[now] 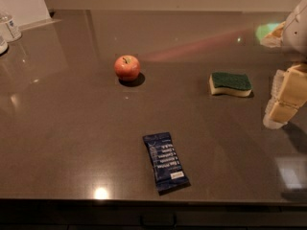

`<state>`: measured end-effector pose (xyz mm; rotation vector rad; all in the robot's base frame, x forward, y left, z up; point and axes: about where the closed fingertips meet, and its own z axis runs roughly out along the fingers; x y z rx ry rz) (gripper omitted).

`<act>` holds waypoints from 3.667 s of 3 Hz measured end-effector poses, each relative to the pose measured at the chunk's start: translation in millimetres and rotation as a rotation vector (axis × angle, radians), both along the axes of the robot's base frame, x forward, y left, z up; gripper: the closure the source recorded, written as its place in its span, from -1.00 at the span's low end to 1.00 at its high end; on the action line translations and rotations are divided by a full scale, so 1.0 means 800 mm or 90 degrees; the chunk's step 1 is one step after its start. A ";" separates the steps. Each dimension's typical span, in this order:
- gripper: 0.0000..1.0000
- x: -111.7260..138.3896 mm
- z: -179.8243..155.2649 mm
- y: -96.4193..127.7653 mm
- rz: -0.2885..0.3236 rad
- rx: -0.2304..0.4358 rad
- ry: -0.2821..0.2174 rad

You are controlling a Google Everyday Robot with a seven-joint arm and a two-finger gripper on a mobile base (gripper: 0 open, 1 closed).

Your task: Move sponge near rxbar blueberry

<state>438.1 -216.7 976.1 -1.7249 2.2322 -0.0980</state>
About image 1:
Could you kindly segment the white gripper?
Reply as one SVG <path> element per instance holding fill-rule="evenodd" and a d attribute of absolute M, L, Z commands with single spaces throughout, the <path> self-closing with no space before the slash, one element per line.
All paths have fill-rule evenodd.
<path fill-rule="evenodd" d="M 260 44 L 280 47 L 290 61 L 307 61 L 307 0 L 301 0 L 285 23 L 267 24 L 260 30 Z M 279 129 L 288 124 L 307 102 L 307 65 L 293 64 L 286 71 L 277 70 L 272 82 L 263 125 Z"/>

